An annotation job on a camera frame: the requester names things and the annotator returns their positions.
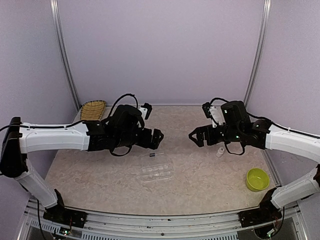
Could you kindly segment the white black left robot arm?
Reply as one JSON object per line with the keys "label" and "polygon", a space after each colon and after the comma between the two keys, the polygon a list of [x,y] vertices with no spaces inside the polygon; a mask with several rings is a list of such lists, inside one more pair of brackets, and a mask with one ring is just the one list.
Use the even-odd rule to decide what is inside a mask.
{"label": "white black left robot arm", "polygon": [[57,190],[53,190],[32,167],[28,153],[47,150],[79,150],[97,152],[108,150],[116,156],[116,148],[133,146],[156,150],[164,138],[159,129],[145,127],[152,111],[147,104],[139,107],[119,105],[103,120],[80,120],[71,124],[45,125],[11,119],[2,142],[0,172],[15,179],[42,206],[63,223],[70,218]]}

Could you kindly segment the clear plastic pill organizer box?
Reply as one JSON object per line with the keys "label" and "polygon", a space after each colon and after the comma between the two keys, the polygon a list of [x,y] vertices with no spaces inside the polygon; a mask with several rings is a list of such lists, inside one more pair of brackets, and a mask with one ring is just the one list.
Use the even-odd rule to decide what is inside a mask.
{"label": "clear plastic pill organizer box", "polygon": [[151,152],[139,157],[140,173],[143,182],[166,180],[174,175],[173,161],[165,152]]}

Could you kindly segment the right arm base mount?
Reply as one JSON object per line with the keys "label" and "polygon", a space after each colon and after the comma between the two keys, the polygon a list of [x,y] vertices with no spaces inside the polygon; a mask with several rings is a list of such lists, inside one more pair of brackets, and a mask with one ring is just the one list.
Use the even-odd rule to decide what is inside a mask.
{"label": "right arm base mount", "polygon": [[283,217],[281,210],[276,208],[271,202],[272,194],[275,190],[273,188],[264,195],[258,208],[243,210],[238,213],[242,228],[272,222]]}

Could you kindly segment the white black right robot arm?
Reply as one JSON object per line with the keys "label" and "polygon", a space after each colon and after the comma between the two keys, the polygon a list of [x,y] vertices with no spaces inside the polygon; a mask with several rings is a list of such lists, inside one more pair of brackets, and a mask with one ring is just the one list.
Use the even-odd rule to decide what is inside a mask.
{"label": "white black right robot arm", "polygon": [[[316,163],[320,162],[320,137],[311,133],[300,132],[289,127],[276,124],[272,120],[248,113],[240,100],[227,101],[216,107],[213,102],[202,105],[206,118],[211,124],[195,128],[189,139],[198,147],[213,146],[223,143],[240,143],[241,148],[247,146],[261,150],[277,150],[298,155]],[[269,190],[256,210],[256,218],[266,222],[276,209],[312,196],[320,191],[320,167],[316,166],[306,175],[282,187]]]}

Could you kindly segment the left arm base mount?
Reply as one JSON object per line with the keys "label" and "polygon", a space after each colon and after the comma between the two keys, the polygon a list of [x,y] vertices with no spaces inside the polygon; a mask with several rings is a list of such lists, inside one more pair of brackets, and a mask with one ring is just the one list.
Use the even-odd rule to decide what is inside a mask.
{"label": "left arm base mount", "polygon": [[46,207],[43,218],[55,223],[68,225],[69,227],[77,227],[83,229],[88,214],[84,211],[65,207],[60,192],[57,189],[54,189],[54,192],[57,196],[56,205],[49,208]]}

